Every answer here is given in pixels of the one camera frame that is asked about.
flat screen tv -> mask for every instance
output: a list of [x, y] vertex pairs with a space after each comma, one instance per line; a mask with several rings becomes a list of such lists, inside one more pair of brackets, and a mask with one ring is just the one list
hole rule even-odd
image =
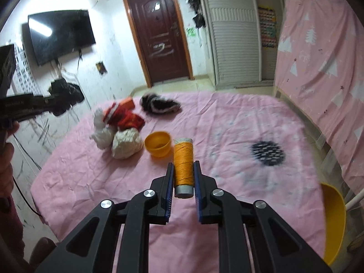
[[32, 14], [28, 25], [39, 66], [96, 43], [87, 10]]

floor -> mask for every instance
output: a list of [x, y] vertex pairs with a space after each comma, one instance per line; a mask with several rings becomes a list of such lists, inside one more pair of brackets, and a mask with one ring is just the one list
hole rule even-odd
[[[215, 91], [214, 86], [208, 78], [201, 78], [195, 81], [183, 80], [173, 83], [158, 84], [152, 88], [145, 88], [136, 91], [132, 96], [142, 96], [146, 92], [155, 92], [158, 94], [168, 92], [197, 92], [197, 91]], [[238, 89], [220, 90], [219, 92], [231, 92], [237, 94], [257, 94], [257, 95], [273, 95], [272, 86], [249, 87]], [[343, 196], [345, 193], [345, 183], [341, 178], [341, 169], [337, 164], [330, 175], [328, 175], [322, 167], [326, 153], [324, 150], [318, 149], [316, 140], [318, 139], [317, 133], [312, 130], [312, 124], [306, 124], [306, 137], [312, 150], [312, 156], [317, 169], [317, 175], [321, 182], [327, 182], [334, 185], [339, 189]], [[342, 272], [347, 264], [351, 261], [352, 255], [346, 251], [349, 243], [363, 230], [363, 222], [360, 210], [353, 210], [347, 213], [346, 233], [343, 240], [343, 245], [339, 255], [331, 266], [334, 273]]]

person's finger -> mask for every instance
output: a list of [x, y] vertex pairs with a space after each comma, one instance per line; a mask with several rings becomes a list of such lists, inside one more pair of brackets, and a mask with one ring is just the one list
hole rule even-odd
[[13, 135], [15, 132], [17, 132], [19, 130], [19, 127], [20, 127], [19, 122], [15, 121], [13, 123], [13, 127], [10, 130], [8, 130], [8, 137]]
[[9, 197], [13, 189], [13, 167], [9, 164], [9, 166], [0, 173], [0, 197]]
[[0, 175], [8, 168], [11, 159], [14, 155], [14, 146], [10, 143], [6, 143], [3, 153], [0, 156]]

spool of thread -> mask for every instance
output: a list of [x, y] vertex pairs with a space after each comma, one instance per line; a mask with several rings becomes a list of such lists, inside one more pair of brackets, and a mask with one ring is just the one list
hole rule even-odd
[[193, 144], [192, 139], [178, 139], [174, 143], [174, 196], [193, 197]]

brown wooden door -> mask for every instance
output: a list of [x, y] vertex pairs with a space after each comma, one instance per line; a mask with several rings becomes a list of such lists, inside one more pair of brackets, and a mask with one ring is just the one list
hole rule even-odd
[[151, 83], [188, 77], [173, 0], [128, 0]]

